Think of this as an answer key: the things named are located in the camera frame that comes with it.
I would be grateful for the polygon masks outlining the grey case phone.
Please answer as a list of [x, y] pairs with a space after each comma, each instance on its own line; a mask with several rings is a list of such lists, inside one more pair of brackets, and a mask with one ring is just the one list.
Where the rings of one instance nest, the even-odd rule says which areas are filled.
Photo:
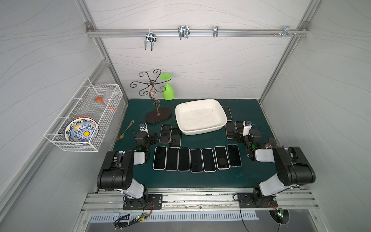
[[235, 126], [238, 133], [243, 133], [244, 124], [243, 121], [241, 122], [235, 122]]

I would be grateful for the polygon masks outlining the clear case phone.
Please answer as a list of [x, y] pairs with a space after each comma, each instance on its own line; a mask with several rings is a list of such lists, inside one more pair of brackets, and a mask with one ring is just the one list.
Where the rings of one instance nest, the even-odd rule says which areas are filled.
[[227, 145], [227, 152], [230, 160], [231, 167], [241, 167], [242, 161], [239, 151], [239, 146], [236, 144], [228, 144]]

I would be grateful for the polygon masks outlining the light pink case phone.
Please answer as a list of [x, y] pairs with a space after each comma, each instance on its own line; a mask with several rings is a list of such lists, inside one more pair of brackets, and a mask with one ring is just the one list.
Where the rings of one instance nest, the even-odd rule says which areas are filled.
[[155, 154], [154, 154], [153, 169], [154, 170], [165, 170], [166, 157], [167, 157], [167, 148], [156, 147]]

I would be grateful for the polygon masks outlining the pale green case phone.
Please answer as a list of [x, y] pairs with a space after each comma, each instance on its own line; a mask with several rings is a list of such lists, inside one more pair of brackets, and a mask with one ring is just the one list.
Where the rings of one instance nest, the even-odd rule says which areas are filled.
[[172, 129], [171, 130], [170, 147], [171, 148], [180, 148], [181, 147], [181, 137], [182, 137], [182, 132], [181, 132], [180, 129]]

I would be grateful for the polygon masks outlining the rose case phone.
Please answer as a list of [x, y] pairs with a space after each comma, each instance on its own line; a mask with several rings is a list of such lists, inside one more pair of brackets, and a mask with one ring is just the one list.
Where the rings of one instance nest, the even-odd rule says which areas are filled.
[[168, 148], [166, 157], [166, 171], [178, 170], [178, 148]]

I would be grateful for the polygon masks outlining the dark pink case phone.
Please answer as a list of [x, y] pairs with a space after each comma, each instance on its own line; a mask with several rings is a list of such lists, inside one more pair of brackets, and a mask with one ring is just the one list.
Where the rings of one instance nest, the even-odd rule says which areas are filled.
[[230, 169], [230, 162], [227, 154], [227, 149], [225, 146], [214, 147], [216, 165], [219, 170]]

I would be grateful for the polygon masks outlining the dark green screen phone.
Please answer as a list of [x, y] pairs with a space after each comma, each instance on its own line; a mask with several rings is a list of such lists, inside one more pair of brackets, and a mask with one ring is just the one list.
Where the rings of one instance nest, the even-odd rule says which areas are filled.
[[222, 106], [225, 114], [226, 114], [226, 117], [227, 117], [227, 121], [232, 121], [233, 118], [232, 118], [232, 114], [231, 114], [231, 110], [228, 106]]

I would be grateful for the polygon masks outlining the mint green case phone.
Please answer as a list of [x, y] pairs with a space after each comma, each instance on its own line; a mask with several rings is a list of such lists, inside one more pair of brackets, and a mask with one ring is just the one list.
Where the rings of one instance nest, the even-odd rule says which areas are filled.
[[179, 148], [178, 150], [178, 171], [190, 171], [190, 149]]

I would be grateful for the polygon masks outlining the cream case phone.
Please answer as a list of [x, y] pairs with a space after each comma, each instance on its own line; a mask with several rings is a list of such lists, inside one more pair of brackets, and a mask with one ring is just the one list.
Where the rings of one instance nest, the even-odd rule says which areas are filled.
[[211, 173], [211, 172], [216, 171], [214, 153], [211, 148], [202, 149], [202, 160], [203, 160], [203, 168], [206, 173]]

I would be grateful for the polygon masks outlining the white plastic storage box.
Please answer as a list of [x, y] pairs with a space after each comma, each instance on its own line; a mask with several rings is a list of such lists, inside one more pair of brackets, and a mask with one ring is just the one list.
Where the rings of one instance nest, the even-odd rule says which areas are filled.
[[227, 116], [221, 104], [214, 99], [189, 101], [178, 104], [175, 117], [179, 129], [185, 135], [213, 132], [227, 124]]

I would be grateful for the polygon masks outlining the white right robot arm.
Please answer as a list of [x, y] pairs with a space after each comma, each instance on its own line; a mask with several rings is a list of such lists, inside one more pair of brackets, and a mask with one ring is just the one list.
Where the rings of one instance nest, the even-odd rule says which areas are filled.
[[254, 188], [254, 196], [268, 198], [315, 182], [315, 171], [300, 147], [284, 147], [274, 138], [263, 142], [262, 135], [257, 129], [250, 129], [248, 133], [233, 133], [233, 139], [245, 145], [251, 161], [275, 165], [275, 174]]

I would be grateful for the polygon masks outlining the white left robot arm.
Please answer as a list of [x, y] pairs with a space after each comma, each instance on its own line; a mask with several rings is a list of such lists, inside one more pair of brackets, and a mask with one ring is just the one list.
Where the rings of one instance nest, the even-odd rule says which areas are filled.
[[148, 202], [148, 190], [133, 177], [134, 166], [148, 163], [150, 146], [158, 142], [158, 134], [138, 132], [135, 141], [134, 149], [110, 150], [106, 153], [97, 177], [97, 187], [106, 191], [118, 191], [129, 199]]

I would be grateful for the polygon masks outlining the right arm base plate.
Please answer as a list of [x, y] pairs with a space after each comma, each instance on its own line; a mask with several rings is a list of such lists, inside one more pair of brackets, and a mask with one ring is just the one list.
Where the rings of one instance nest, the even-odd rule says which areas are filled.
[[238, 202], [239, 207], [242, 209], [278, 208], [278, 203], [274, 196], [266, 197], [253, 193], [236, 193], [233, 199]]

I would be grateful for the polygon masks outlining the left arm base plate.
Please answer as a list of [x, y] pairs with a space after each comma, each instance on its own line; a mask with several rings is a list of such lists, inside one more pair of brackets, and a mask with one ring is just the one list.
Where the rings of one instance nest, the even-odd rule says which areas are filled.
[[162, 209], [163, 195], [148, 194], [140, 199], [123, 198], [123, 210], [160, 210]]

